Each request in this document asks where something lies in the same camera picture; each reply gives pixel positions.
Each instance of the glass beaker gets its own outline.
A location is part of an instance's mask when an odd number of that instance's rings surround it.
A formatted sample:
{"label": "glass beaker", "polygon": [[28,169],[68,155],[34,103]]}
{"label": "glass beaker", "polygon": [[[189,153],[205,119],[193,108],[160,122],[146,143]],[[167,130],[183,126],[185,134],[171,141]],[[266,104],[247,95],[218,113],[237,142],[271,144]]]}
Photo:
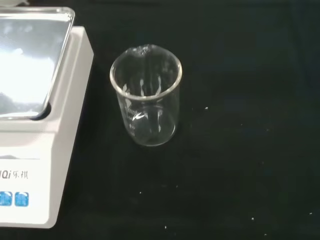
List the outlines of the glass beaker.
{"label": "glass beaker", "polygon": [[156,45],[129,48],[114,61],[110,81],[124,126],[136,143],[157,146],[174,135],[181,78],[179,59]]}

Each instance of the black tablecloth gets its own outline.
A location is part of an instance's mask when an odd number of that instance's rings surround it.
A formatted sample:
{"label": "black tablecloth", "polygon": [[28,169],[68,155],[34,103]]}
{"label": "black tablecloth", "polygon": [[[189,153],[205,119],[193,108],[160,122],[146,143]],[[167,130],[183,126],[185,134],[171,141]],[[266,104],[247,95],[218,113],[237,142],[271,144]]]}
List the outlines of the black tablecloth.
{"label": "black tablecloth", "polygon": [[[73,8],[95,59],[57,224],[1,239],[320,238],[317,1],[31,2]],[[142,44],[183,66],[179,127],[159,147],[130,139],[108,78]]]}

